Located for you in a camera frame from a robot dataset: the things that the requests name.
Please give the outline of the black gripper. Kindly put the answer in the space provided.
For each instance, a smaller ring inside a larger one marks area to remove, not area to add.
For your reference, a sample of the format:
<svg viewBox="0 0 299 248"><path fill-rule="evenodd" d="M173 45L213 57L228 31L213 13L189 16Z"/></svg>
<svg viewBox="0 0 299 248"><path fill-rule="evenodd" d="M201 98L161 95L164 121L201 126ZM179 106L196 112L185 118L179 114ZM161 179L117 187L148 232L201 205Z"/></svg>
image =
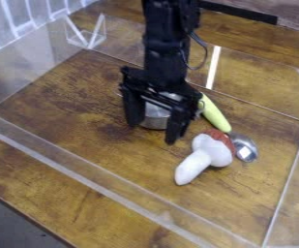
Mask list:
<svg viewBox="0 0 299 248"><path fill-rule="evenodd" d="M167 144L173 144L184 135L192 114L197 110L199 91L187 84L183 78L171 81L161 77L152 77L147 70L127 66L120 69L120 73L119 90L127 124L135 127L143 122L145 102L163 107L171 111L164 141Z"/></svg>

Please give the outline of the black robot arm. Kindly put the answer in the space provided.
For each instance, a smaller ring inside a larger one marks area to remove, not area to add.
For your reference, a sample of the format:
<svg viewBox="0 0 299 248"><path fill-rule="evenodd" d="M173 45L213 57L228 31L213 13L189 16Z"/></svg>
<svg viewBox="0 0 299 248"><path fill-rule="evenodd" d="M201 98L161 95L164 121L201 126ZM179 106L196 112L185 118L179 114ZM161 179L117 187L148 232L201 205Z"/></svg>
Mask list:
<svg viewBox="0 0 299 248"><path fill-rule="evenodd" d="M199 91L187 81L191 36L199 25L197 0L141 0L145 17L141 69L121 67L119 90L127 124L145 119L147 104L168 110L167 144L184 135L197 112Z"/></svg>

